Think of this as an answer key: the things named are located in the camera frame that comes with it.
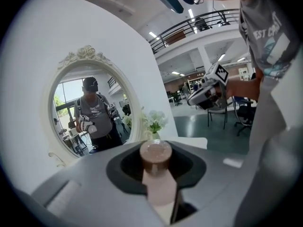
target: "mirror frame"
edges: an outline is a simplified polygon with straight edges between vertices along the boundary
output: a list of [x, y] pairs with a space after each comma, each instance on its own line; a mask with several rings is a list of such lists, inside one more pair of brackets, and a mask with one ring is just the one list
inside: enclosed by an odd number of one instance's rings
[[44, 87], [44, 96], [41, 100], [41, 112], [40, 119], [44, 127], [45, 137], [49, 142], [49, 157], [57, 157], [59, 166], [68, 166], [75, 160], [79, 159], [80, 156], [71, 152], [65, 146], [63, 140], [58, 137], [59, 134], [53, 124], [53, 112], [52, 104], [55, 90], [60, 83], [63, 76], [70, 70], [80, 67], [81, 65], [96, 65], [101, 69], [105, 70], [111, 76], [113, 76], [120, 87], [126, 93], [131, 108], [132, 116], [132, 129], [128, 139], [128, 143], [133, 143], [141, 140], [142, 127], [141, 127], [141, 107], [135, 90], [131, 83], [126, 78], [124, 73], [103, 53], [96, 53], [95, 49], [90, 45], [86, 45], [80, 48], [76, 53], [70, 52], [68, 56], [59, 62], [54, 74], [50, 76], [49, 81]]

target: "fluorescent light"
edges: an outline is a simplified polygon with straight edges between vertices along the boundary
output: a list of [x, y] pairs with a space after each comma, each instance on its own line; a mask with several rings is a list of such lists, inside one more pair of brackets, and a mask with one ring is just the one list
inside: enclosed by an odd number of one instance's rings
[[225, 54], [222, 54], [218, 61], [222, 60], [224, 56], [225, 56]]
[[193, 18], [194, 17], [193, 11], [191, 9], [189, 9], [188, 12], [189, 12], [190, 17]]
[[152, 32], [152, 31], [150, 31], [149, 32], [149, 34], [152, 36], [152, 37], [154, 37], [154, 38], [156, 38], [157, 36]]

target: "mirror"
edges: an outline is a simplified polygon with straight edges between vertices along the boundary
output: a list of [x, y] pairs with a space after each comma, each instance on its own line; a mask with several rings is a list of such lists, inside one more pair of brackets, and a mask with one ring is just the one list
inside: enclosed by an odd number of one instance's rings
[[131, 132], [126, 91], [97, 65], [73, 67], [53, 92], [55, 131], [71, 153], [82, 157], [125, 144]]

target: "black cap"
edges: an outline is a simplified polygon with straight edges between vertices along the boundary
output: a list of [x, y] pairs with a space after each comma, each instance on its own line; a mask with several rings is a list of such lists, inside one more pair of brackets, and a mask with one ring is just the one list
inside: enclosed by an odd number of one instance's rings
[[83, 87], [85, 90], [90, 91], [90, 87], [98, 86], [98, 82], [94, 77], [85, 78], [83, 80]]

